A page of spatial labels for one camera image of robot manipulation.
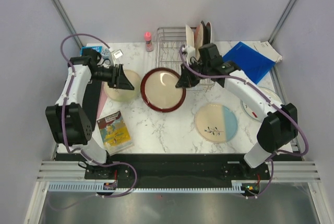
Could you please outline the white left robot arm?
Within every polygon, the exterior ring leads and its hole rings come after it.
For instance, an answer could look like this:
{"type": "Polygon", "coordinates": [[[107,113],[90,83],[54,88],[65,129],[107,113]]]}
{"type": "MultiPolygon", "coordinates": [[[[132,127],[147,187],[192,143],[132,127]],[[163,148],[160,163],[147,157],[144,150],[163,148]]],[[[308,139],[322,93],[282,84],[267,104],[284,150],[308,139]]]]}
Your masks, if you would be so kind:
{"type": "Polygon", "coordinates": [[[96,172],[104,179],[114,174],[114,165],[107,161],[107,151],[92,140],[92,124],[82,108],[86,87],[89,81],[103,81],[110,88],[134,90],[134,85],[126,77],[123,64],[109,67],[99,65],[100,53],[90,49],[89,54],[66,58],[68,76],[61,96],[55,105],[45,109],[53,138],[63,144],[69,154],[80,153],[96,172]]]}

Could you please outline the red rimmed beige plate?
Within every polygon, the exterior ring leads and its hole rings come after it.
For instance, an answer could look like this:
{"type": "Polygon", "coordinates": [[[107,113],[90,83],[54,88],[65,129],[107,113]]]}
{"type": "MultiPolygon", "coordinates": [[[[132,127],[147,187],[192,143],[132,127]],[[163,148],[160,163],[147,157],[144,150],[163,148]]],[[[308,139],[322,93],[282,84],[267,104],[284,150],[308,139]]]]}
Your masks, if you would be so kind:
{"type": "Polygon", "coordinates": [[[146,73],[140,84],[144,103],[151,109],[168,113],[177,110],[185,101],[186,89],[176,88],[180,75],[172,69],[159,67],[146,73]]]}

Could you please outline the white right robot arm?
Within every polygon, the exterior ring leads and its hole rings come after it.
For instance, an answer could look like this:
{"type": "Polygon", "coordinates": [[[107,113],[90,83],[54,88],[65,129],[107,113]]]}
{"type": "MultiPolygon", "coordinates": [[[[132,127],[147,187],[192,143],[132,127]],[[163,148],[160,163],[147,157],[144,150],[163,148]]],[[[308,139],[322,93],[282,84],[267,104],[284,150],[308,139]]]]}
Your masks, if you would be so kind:
{"type": "Polygon", "coordinates": [[[200,58],[190,56],[190,46],[181,45],[181,76],[177,88],[191,88],[201,79],[210,79],[242,100],[261,121],[257,143],[245,154],[239,165],[239,173],[251,179],[258,166],[272,158],[280,148],[297,135],[297,108],[289,104],[278,104],[264,94],[245,72],[233,61],[224,61],[215,44],[199,48],[200,58]]]}

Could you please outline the metal wire dish rack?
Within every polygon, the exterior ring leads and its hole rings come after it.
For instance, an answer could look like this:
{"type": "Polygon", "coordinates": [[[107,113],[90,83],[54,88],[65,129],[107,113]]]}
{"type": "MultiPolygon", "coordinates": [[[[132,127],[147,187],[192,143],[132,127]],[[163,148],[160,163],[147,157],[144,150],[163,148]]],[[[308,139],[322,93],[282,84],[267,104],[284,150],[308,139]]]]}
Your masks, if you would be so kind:
{"type": "Polygon", "coordinates": [[[181,74],[180,47],[186,44],[186,27],[159,27],[156,33],[155,68],[164,67],[181,74]]]}

